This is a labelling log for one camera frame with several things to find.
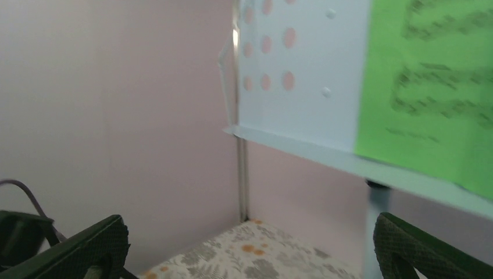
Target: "pink wall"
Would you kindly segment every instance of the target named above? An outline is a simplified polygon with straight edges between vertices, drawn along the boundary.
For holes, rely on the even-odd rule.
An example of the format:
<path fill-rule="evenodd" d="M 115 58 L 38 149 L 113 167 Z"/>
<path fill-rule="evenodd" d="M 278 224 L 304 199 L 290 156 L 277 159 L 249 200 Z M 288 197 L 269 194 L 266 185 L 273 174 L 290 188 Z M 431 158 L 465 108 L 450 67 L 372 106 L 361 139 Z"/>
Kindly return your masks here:
<path fill-rule="evenodd" d="M 70 236 L 110 214 L 143 271 L 238 221 L 217 56 L 231 1 L 7 1 L 0 177 Z M 0 209 L 33 212 L 18 189 Z"/>
<path fill-rule="evenodd" d="M 364 180 L 265 146 L 248 148 L 251 216 L 361 268 Z M 402 192 L 393 193 L 391 212 L 493 264 L 493 222 Z"/>

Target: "metal strip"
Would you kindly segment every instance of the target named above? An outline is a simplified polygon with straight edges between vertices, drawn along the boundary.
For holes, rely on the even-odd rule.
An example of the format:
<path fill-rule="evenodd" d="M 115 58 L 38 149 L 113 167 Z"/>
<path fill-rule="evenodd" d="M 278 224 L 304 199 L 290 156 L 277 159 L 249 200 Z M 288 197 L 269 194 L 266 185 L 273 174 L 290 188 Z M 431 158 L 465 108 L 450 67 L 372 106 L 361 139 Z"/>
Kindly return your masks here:
<path fill-rule="evenodd" d="M 238 103 L 239 95 L 239 60 L 238 45 L 241 41 L 239 20 L 241 17 L 241 0 L 233 2 L 233 49 L 234 49 L 234 96 L 235 96 L 235 123 L 238 123 Z M 236 138 L 237 158 L 238 158 L 238 185 L 240 198 L 240 222 L 248 221 L 249 214 L 249 185 L 248 185 L 248 148 L 247 141 L 242 138 Z"/>

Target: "black ribbed object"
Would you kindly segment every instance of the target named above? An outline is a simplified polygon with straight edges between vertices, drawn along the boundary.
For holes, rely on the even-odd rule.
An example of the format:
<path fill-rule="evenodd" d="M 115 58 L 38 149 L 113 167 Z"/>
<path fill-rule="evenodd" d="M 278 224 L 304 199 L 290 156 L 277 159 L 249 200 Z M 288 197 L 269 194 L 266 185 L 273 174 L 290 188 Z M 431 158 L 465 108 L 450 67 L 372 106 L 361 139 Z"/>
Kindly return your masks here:
<path fill-rule="evenodd" d="M 92 266 L 102 269 L 100 278 L 119 279 L 128 247 L 127 227 L 113 215 L 0 273 L 0 279 L 83 279 Z"/>
<path fill-rule="evenodd" d="M 375 253 L 384 279 L 493 278 L 493 267 L 448 245 L 390 213 L 377 219 Z"/>

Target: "green paper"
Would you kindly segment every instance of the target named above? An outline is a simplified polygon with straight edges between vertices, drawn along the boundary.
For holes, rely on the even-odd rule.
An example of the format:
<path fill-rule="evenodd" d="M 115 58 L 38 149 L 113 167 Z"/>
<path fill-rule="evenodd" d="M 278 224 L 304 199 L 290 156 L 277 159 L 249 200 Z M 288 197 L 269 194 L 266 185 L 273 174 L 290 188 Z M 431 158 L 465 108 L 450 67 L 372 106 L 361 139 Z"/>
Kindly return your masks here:
<path fill-rule="evenodd" d="M 356 153 L 493 199 L 493 1 L 373 2 Z"/>

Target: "sheet music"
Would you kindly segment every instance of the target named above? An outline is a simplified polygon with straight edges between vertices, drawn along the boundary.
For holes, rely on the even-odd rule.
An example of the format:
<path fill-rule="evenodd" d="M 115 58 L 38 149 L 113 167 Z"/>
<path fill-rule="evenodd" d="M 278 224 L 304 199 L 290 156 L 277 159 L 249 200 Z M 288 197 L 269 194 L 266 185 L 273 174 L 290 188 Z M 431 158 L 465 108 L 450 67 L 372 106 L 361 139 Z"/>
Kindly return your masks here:
<path fill-rule="evenodd" d="M 356 153 L 493 199 L 493 1 L 375 0 Z"/>

